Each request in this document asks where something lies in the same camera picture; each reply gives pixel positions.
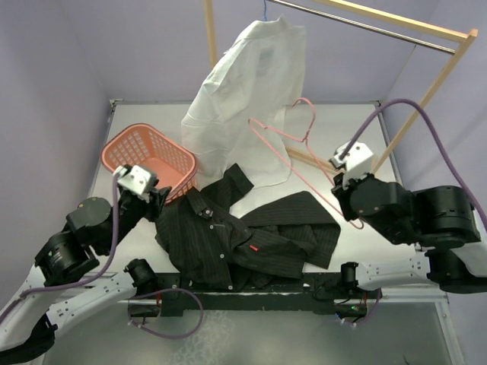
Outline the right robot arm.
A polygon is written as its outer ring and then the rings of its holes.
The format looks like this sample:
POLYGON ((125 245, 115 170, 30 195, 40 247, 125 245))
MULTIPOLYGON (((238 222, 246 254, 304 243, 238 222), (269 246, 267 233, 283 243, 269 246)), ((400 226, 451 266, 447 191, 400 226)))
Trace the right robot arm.
POLYGON ((347 262, 339 291, 407 284, 436 284, 447 293, 486 291, 486 235, 480 208, 458 186, 411 192, 368 173, 359 179, 334 177, 332 194, 347 221, 360 220, 393 245, 412 245, 414 255, 387 263, 347 262))

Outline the dark pinstriped shirt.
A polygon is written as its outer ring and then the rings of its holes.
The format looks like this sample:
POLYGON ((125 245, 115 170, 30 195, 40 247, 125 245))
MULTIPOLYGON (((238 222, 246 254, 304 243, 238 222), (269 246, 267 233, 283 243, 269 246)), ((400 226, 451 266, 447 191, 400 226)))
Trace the dark pinstriped shirt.
POLYGON ((299 279, 307 263, 329 267, 341 233, 332 215, 307 191, 232 215, 231 206, 252 189, 234 164, 218 181, 162 208, 156 240, 184 278, 239 291, 277 277, 299 279))

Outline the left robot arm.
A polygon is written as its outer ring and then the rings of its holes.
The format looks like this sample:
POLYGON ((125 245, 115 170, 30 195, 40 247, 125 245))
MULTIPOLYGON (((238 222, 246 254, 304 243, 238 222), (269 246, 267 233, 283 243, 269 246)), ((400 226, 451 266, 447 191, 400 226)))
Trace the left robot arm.
POLYGON ((110 252, 112 234, 112 207, 104 198, 87 198, 67 215, 63 230, 39 251, 27 279, 2 310, 3 364, 29 362, 110 304, 136 295, 148 298, 158 290, 157 276, 144 259, 133 259, 112 278, 67 300, 60 300, 58 291, 36 290, 78 282, 99 265, 96 254, 110 252))

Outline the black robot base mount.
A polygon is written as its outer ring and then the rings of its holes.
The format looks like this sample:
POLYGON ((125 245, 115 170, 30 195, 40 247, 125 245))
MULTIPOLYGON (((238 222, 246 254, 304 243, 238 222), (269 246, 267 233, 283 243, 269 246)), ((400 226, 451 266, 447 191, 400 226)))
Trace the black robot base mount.
MULTIPOLYGON (((179 273, 159 273, 161 289, 180 287, 192 291, 205 311, 305 311, 333 315, 337 303, 352 304, 363 299, 364 291, 342 284, 340 273, 304 273, 299 279, 276 278, 258 289, 246 284, 242 290, 213 290, 204 284, 194 284, 179 273)), ((197 310, 191 297, 170 293, 167 298, 179 298, 185 311, 197 310)))

